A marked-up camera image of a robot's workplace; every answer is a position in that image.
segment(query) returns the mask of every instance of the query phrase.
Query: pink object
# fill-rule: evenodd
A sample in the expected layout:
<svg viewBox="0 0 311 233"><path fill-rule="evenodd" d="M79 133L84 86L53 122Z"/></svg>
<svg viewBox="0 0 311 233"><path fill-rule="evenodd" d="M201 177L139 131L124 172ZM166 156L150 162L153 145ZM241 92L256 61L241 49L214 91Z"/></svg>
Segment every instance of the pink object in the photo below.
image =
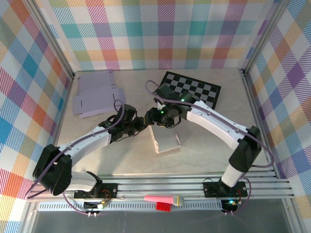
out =
<svg viewBox="0 0 311 233"><path fill-rule="evenodd" d="M167 204L174 203L174 196L145 196L145 201L161 202Z"/></svg>

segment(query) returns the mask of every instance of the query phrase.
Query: plaid fabric backdrop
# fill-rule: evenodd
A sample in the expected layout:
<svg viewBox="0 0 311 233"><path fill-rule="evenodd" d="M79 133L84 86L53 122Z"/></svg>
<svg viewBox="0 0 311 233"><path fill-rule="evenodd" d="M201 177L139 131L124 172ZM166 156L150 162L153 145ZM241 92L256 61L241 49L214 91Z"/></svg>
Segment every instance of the plaid fabric backdrop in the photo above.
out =
<svg viewBox="0 0 311 233"><path fill-rule="evenodd" d="M281 176L311 232L311 1L292 0L251 71Z"/></svg>
<svg viewBox="0 0 311 233"><path fill-rule="evenodd" d="M14 233L32 171L67 96L66 76L22 0L0 1L0 233Z"/></svg>
<svg viewBox="0 0 311 233"><path fill-rule="evenodd" d="M237 67L271 2L37 0L72 67L84 71Z"/></svg>
<svg viewBox="0 0 311 233"><path fill-rule="evenodd" d="M249 62L249 59L251 58L251 56L253 55L254 49L255 49L256 46L258 45L258 43L259 43L259 41L260 41L260 39L261 39L262 33L263 33L264 30L266 29L267 23L268 23L268 21L270 20L271 16L273 15L274 10L276 9L276 5L277 5L278 2L279 2L279 0L274 0L274 1L273 1L272 5L271 5L271 7L270 7L270 9L269 9L269 12L268 12L268 14L266 15L266 17L265 17L265 19L264 19L264 21L263 21L263 23L262 23L262 25L261 25L261 27L260 27L260 29L259 29L257 35L256 35L256 37L255 37L255 39L254 39L254 41L253 41L253 43L252 43L252 46L251 46L250 50L249 50L248 53L247 53L246 59L244 60L242 66L239 67L239 68L242 68L242 69L245 69L245 68L246 68L246 65L247 65L247 63Z"/></svg>

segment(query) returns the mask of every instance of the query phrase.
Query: white table surface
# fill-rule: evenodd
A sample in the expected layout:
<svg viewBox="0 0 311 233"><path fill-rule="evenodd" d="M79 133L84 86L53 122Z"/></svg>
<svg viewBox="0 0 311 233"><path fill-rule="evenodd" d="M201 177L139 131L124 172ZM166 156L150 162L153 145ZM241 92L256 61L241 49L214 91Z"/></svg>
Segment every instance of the white table surface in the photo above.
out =
<svg viewBox="0 0 311 233"><path fill-rule="evenodd" d="M216 111L228 119L250 127L255 124L238 69L176 69L172 72L220 85L222 87ZM139 116L156 107L151 95L145 90L145 82L160 84L166 70L114 71L116 85L125 90L126 103L134 106ZM78 73L72 84L68 105L61 128L58 145L66 144L92 131L106 120L107 113L87 118L73 116L72 99L78 93ZM92 171L101 174L171 173L171 172L222 172L228 165L233 150L211 132L194 123L182 120L176 128L181 148L156 154L148 129L138 136L112 143L97 149L73 168L75 171ZM261 152L256 164L266 165Z"/></svg>

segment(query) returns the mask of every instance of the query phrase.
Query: chessboard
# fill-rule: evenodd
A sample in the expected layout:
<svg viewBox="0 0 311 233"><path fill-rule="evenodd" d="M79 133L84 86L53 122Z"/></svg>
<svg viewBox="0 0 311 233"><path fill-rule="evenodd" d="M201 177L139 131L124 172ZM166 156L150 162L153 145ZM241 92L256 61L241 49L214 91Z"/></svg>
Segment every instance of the chessboard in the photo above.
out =
<svg viewBox="0 0 311 233"><path fill-rule="evenodd" d="M221 86L206 83L197 79L193 79L184 75L167 71L161 84L166 83L172 91L189 93L196 95L200 100L204 101L207 106L215 109Z"/></svg>

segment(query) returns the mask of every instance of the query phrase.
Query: aluminum rail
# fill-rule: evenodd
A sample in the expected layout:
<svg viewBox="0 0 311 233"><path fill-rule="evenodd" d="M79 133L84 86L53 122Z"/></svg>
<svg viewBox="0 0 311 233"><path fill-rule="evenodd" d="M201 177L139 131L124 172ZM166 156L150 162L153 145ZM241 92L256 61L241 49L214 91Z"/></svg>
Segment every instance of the aluminum rail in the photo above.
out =
<svg viewBox="0 0 311 233"><path fill-rule="evenodd" d="M203 180L206 178L218 181L222 173L206 174L128 174L100 176L104 183L118 183L117 198L113 201L142 201L147 194L180 194L185 200L215 200L205 198ZM247 177L252 184L252 199L291 199L294 198L291 185L286 179L277 179L273 170L251 171ZM31 193L42 190L38 185ZM73 191L66 192L67 197L73 199ZM63 197L52 196L45 192L32 201L63 201Z"/></svg>

